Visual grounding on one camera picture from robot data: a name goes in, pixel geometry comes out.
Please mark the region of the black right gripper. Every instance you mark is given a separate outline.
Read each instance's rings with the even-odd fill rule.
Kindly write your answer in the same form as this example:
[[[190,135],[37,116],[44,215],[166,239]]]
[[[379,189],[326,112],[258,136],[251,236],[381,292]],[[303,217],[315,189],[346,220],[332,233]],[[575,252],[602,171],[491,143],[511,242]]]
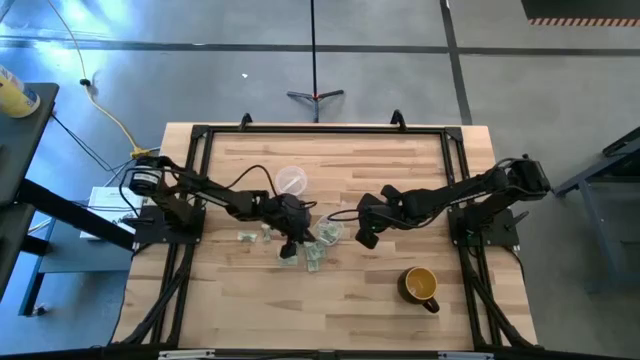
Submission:
[[[368,249],[374,249],[379,241],[377,233],[385,231],[389,227],[395,226],[400,220],[401,192],[392,185],[385,185],[381,190],[381,195],[386,198],[386,209],[378,213],[380,217],[372,227],[361,227],[355,235],[355,239]]]

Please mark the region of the clear round plastic container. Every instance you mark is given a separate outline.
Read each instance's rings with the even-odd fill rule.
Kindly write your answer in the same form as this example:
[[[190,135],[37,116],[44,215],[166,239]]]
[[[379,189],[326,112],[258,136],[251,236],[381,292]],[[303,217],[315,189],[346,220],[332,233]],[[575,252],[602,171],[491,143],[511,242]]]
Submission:
[[[275,186],[279,193],[288,193],[294,196],[301,195],[307,188],[308,176],[298,166],[287,166],[276,174]]]
[[[341,233],[341,236],[340,236],[339,238],[335,239],[335,242],[334,242],[334,244],[333,244],[333,245],[335,245],[335,244],[337,244],[337,243],[339,242],[339,240],[341,239],[342,234],[343,234],[343,232],[344,232],[344,225],[343,225],[341,222],[331,221],[331,220],[329,220],[329,219],[328,219],[328,217],[327,217],[327,216],[323,216],[323,217],[322,217],[322,218],[320,218],[320,219],[316,222],[316,224],[314,225],[314,236],[315,236],[315,238],[316,238],[318,241],[320,241],[320,240],[318,239],[319,233],[320,233],[320,232],[326,232],[326,226],[327,226],[327,224],[328,224],[328,223],[330,223],[330,222],[338,223],[338,224],[340,224],[340,225],[342,226],[342,228],[343,228],[342,233]]]

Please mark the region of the brown mug yellow inside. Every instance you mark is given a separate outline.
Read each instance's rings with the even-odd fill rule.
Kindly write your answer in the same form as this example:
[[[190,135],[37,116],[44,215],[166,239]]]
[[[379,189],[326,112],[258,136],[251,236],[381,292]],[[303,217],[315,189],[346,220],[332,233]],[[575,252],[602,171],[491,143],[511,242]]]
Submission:
[[[400,297],[406,303],[421,305],[432,314],[440,311],[440,305],[435,299],[437,286],[435,274],[424,267],[408,268],[397,279]]]

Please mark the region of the black tripod stand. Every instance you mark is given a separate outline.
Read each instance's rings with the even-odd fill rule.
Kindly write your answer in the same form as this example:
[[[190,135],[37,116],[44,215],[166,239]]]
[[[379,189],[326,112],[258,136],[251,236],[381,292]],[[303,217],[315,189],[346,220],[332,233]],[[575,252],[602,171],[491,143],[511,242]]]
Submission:
[[[312,59],[312,92],[311,93],[302,93],[295,91],[287,91],[286,95],[289,98],[297,99],[297,100],[306,100],[312,106],[312,121],[314,123],[318,123],[320,118],[320,103],[322,100],[341,96],[345,94],[345,91],[342,89],[320,93],[318,91],[318,81],[317,81],[317,42],[316,42],[316,17],[315,17],[315,0],[309,0],[310,6],[310,31],[311,31],[311,59]]]

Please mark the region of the white paper sheet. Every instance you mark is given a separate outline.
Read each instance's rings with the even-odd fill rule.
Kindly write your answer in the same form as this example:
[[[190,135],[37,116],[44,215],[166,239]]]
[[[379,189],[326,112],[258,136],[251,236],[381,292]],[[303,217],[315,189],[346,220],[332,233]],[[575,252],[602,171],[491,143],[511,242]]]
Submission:
[[[124,223],[125,219],[136,218],[136,214],[131,209],[131,204],[137,213],[142,210],[142,206],[147,203],[145,197],[134,194],[124,187],[94,187],[92,189],[87,209],[99,217],[118,225],[120,228],[131,234],[135,229]]]

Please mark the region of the blue metal stand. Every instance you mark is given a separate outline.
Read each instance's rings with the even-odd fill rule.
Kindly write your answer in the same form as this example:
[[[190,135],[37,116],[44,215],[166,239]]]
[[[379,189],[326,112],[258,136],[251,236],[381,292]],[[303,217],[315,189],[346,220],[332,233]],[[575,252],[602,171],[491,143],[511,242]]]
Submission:
[[[51,220],[43,239],[28,235],[21,248],[38,257],[18,314],[38,316],[46,312],[36,306],[45,275],[128,271],[132,252],[103,240],[87,240],[81,231],[61,221]]]

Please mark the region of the blue metal cart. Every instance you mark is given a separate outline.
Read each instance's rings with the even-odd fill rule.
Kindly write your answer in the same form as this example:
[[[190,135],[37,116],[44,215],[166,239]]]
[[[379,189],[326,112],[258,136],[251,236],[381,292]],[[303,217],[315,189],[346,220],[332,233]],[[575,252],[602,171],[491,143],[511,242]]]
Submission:
[[[593,290],[640,288],[640,126],[552,192],[563,198],[574,190],[582,196],[606,265],[606,277]]]

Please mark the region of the black desk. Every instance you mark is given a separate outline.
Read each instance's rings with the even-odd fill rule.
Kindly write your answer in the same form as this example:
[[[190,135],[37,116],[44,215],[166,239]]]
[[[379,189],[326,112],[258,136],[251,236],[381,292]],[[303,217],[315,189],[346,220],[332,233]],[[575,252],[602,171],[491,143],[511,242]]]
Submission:
[[[53,112],[59,85],[27,83],[41,103],[21,119],[0,113],[0,300],[19,254],[25,250],[35,212],[131,251],[134,235],[26,178],[27,170]]]

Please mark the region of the black hazard-striped mat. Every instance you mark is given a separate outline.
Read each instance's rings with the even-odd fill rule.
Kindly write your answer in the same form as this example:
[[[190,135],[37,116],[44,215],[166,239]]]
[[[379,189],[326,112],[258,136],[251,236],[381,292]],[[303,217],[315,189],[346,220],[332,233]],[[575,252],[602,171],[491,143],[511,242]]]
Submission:
[[[533,26],[640,27],[640,0],[520,0]]]

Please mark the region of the yellow wipes canister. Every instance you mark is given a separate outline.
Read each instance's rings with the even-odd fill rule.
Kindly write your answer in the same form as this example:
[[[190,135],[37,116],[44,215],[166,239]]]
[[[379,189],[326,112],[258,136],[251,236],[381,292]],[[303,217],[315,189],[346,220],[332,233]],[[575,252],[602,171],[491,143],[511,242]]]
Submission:
[[[0,111],[12,118],[24,118],[33,114],[40,102],[35,91],[0,65]]]

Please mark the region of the black metal table frame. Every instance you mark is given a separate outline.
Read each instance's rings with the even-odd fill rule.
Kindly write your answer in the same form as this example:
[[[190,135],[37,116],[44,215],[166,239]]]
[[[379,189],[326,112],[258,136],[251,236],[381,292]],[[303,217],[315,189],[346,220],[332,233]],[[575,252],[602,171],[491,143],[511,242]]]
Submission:
[[[240,189],[267,187],[266,171],[302,168],[303,198],[311,214],[348,212],[365,193],[391,184],[406,191],[435,189],[479,174],[495,162],[484,126],[169,124],[162,151],[181,165],[206,168],[214,180]],[[463,284],[460,249],[440,217],[413,231],[384,232],[374,249],[355,241],[348,222],[318,272],[304,260],[281,267],[283,242],[243,243],[238,232],[257,232],[209,205],[194,251],[184,301],[172,300],[160,328],[181,348],[304,350],[469,350],[476,337],[505,343],[482,301]],[[436,314],[406,303],[400,274],[431,270],[438,281]],[[175,310],[182,316],[176,317]]]

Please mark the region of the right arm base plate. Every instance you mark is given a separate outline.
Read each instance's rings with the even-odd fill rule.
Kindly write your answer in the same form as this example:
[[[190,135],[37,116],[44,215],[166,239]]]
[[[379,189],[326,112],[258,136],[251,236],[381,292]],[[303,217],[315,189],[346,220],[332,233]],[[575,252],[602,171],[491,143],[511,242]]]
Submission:
[[[459,247],[512,247],[519,244],[516,229],[518,220],[509,208],[503,209],[475,228],[466,223],[463,208],[454,208],[448,211],[448,222],[452,242]]]

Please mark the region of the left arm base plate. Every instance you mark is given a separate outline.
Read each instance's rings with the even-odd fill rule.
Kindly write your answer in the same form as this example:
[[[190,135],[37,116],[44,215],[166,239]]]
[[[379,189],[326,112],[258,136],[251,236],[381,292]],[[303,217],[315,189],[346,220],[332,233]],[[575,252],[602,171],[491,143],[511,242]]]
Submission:
[[[167,216],[157,206],[145,206],[140,217],[133,219],[134,241],[140,244],[182,244],[199,243],[205,222],[206,211],[196,208],[185,226],[171,225]]]

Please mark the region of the white metal bracket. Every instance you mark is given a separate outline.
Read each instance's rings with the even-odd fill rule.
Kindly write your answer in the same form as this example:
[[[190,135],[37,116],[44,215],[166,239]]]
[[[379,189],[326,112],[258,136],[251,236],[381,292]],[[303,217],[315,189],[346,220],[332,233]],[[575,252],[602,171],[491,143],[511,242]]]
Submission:
[[[215,359],[214,350],[208,349],[180,349],[161,351],[157,360],[211,360]]]
[[[495,360],[492,353],[442,351],[438,353],[438,360]]]

